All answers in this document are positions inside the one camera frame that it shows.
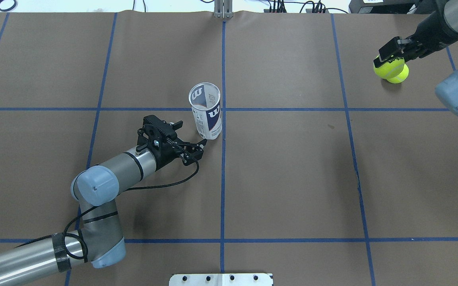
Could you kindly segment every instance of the tennis ball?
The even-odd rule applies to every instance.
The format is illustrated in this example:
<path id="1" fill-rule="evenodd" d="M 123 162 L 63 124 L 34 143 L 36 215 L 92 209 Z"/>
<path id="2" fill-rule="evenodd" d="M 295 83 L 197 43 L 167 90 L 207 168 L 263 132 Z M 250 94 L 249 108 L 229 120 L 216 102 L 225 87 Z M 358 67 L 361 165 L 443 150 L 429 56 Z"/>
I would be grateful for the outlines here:
<path id="1" fill-rule="evenodd" d="M 405 62 L 403 58 L 394 58 L 388 62 L 385 62 L 381 67 L 374 67 L 374 72 L 377 76 L 383 79 L 393 78 L 398 76 L 404 68 Z"/>
<path id="2" fill-rule="evenodd" d="M 400 74 L 392 78 L 387 78 L 386 80 L 390 83 L 402 83 L 408 76 L 409 67 L 406 64 L 404 64 L 404 69 L 402 69 L 402 72 L 400 72 Z"/>

